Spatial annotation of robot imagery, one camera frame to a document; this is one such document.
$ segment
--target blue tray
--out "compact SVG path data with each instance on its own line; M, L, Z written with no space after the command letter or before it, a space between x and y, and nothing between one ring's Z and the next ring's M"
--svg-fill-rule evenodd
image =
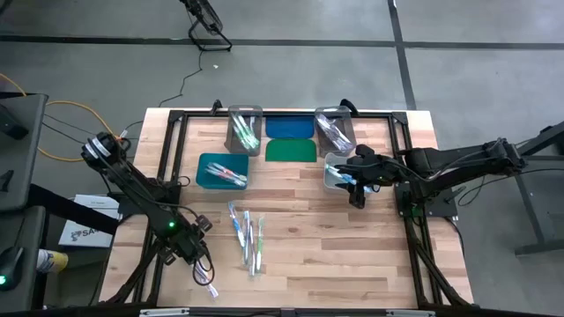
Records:
M266 117L266 136L269 138L311 138L314 135L314 117Z
M196 183L203 188L207 189L246 189L239 187L232 182L220 179L220 177L207 173L205 168L208 163L218 163L235 173L245 175L249 174L249 155L246 154L218 154L218 153L204 153L200 155L197 164Z

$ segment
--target black metal frame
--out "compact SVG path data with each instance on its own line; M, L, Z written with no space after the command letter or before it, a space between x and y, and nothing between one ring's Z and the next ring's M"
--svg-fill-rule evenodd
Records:
M544 161L559 161L564 160L564 156L533 156L534 154L544 150L546 147L553 144L557 145L557 149L561 151L562 141L564 140L564 122L561 122L553 127L543 129L541 133L531 139L529 142L519 147L518 151L527 160L544 160ZM526 188L521 175L515 177L519 192L523 198L523 204L527 211L527 216L531 221L531 226L535 232L537 243L527 246L519 247L515 250L515 255L537 254L555 250L564 249L564 240L555 239L555 232L553 228L553 221L545 210L536 210L531 201L530 191Z
M406 150L412 148L412 139L411 134L409 131L409 124L407 121L407 115L405 112L359 112L353 103L348 100L342 100L340 103L341 106L348 107L351 110L351 117L352 118L373 118L373 119L383 119L386 120L388 123L388 129L390 131L390 139L391 139L391 147L393 152L393 157L401 161L399 151L400 151L400 144L397 137L397 126L401 127L401 133L404 139L404 148ZM313 111L304 110L304 111L276 111L276 110L264 110L263 116L311 116L313 115ZM178 181L179 172L181 168L182 162L182 153L184 150L184 141L186 130L188 127L188 120L191 117L227 117L228 112L224 109L221 105L219 100L216 100L213 104L211 110L171 110L168 115L167 121L167 130L165 133L165 139L163 141L162 152L160 155L160 164L159 164L159 171L157 174L157 178L160 180L164 180L165 172L167 170L167 162L170 156L170 146L172 143L173 131L174 127L177 122L180 122L180 133L177 140L176 150L174 153L174 161L172 167L172 176L171 181ZM172 203L180 203L180 191L176 193L174 197L175 201ZM419 241L417 241L416 237L410 235L409 232L414 232L413 226L413 218L412 217L404 217L404 226L405 231L407 233L407 245L408 245L408 252L410 256L410 263L412 265L412 277L413 277L413 284L415 287L415 296L417 299L419 309L424 309L426 305L429 304L427 298L424 294L423 289L423 281L421 276L421 269L419 267L418 261L418 252L423 252L426 255L426 258L429 262L433 264L434 270L438 271L436 266L434 266L434 255L433 255L433 248L431 246L431 238L429 235L429 230L427 226L427 218L423 214L418 217L419 218L419 228L420 228L420 237L421 242L419 245ZM152 235L147 232L145 235L145 241L143 245L142 255L148 252L149 246L151 245ZM147 301L152 303L153 305L157 305L157 299L159 296L160 291L160 281L162 276L163 270L163 261L158 258L155 264L155 270L152 277L152 286L151 292L147 298ZM433 276L430 276L431 279L431 288L432 288L432 296L433 296L433 303L441 305L442 304L442 295L439 287L439 283ZM442 283L447 284L447 288L450 288L448 282L446 280L442 280ZM145 276L137 284L134 292L133 292L133 301L134 302L141 302L143 297L143 286L145 285ZM380 310L366 310L366 309L347 309L345 310L347 313L361 313L366 311L371 311L373 313L380 312Z
M202 13L203 8L202 8L202 5L198 1L180 0L180 2L182 4L184 4L184 7L186 8L186 13L188 13L189 15L191 14L196 18L195 22L192 22L192 19L190 19L192 26L188 30L188 37L190 37L190 39L192 40L192 43L194 43L194 45L196 45L197 48L200 51L202 51L202 52L220 52L220 51L231 52L231 48L233 47L233 43L221 32L221 28L223 26L222 25L218 26L216 23L213 23L211 25L205 25L204 24L204 14ZM219 17L217 16L217 13L215 13L215 11L209 5L209 3L207 4L207 7L204 8L204 10L211 11L211 12L207 12L207 13L214 15L214 18L217 18L217 20L219 21ZM200 39L198 39L197 35L196 35L196 26L198 26L200 24L209 33L219 35L223 39L223 41L225 41L227 43L227 47L226 48L205 48L205 46L202 46L202 44L200 44Z

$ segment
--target metal stand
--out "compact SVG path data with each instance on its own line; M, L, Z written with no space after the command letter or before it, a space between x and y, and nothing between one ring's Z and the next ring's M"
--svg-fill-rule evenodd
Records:
M197 20L196 22L194 22L192 24L192 27L188 30L188 36L190 37L190 39L192 40L192 42L194 42L194 45L197 46L197 48L202 51L202 52L220 52L220 51L227 51L227 52L231 52L231 48L233 47L233 44L231 43L231 41L225 36L223 35L223 33L217 28L214 27L213 32L217 33L219 36L221 36L221 38L227 42L227 44L229 44L229 46L227 48L204 48L202 45L200 45L199 41L200 39L196 39L194 37L194 30L196 29L196 26L200 24L200 21Z
M544 150L546 147L553 144L561 145L564 138L564 122L559 123L553 127L543 129L541 133L530 140L518 150L527 156L529 161L544 160L544 161L562 161L564 157L561 156L532 156L539 151ZM538 210L533 207L530 190L525 186L522 176L516 176L517 186L523 198L527 216L531 221L532 229L537 237L537 243L519 247L515 250L515 255L537 254L555 250L564 250L564 240L555 239L555 231L553 228L553 221L550 219L546 210Z

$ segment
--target wooden table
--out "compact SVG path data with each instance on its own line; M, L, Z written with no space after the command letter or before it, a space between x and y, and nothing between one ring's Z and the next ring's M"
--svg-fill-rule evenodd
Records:
M134 164L147 177L157 173L169 110L151 108L145 116ZM413 146L436 147L430 113L411 111L407 115ZM183 190L181 203L205 214L214 225L205 241L217 271L213 285L219 297L213 300L205 288L196 285L191 269L179 260L164 268L159 306L416 306L404 223L397 216L392 188L370 195L364 210L355 209L348 204L346 193L329 195L323 191L322 158L316 163L266 162L265 147L270 139L263 130L261 155L250 158L247 190L203 189L196 184L198 158L205 152L227 152L223 145L226 124L227 118L189 120L180 173L192 180ZM358 144L391 155L385 120L354 119L353 125ZM241 264L241 250L227 211L229 201L234 201L238 210L249 209L254 219L265 217L264 273L254 279ZM135 216L118 228L100 300L115 294L137 265L145 227L146 217ZM440 218L429 219L429 230L438 267L471 302L456 232ZM430 299L425 270L423 276ZM145 295L150 282L147 278Z

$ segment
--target black desk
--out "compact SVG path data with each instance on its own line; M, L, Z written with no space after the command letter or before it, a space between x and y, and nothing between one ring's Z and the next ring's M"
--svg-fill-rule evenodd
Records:
M4 99L0 102L29 131L21 140L15 140L0 132L0 174L13 171L8 185L9 191L0 192L0 211L3 211L26 206L47 96L37 94Z
M47 230L46 215L57 215L112 235L118 226L116 219L32 183L33 165L48 96L35 94L10 97L1 99L2 104L29 133L22 140L14 140L0 132L0 174L7 170L14 171L8 192L0 192L0 251L14 245L21 220L25 218L18 241L18 246L25 249L25 259L19 285L14 290L0 292L0 313L41 308L45 277L36 279L35 268L43 232Z
M24 248L22 278L11 291L0 291L0 313L25 311L32 308L35 291L35 267L45 222L45 208L31 207L0 214L0 250L14 246L19 227L24 221L17 246Z

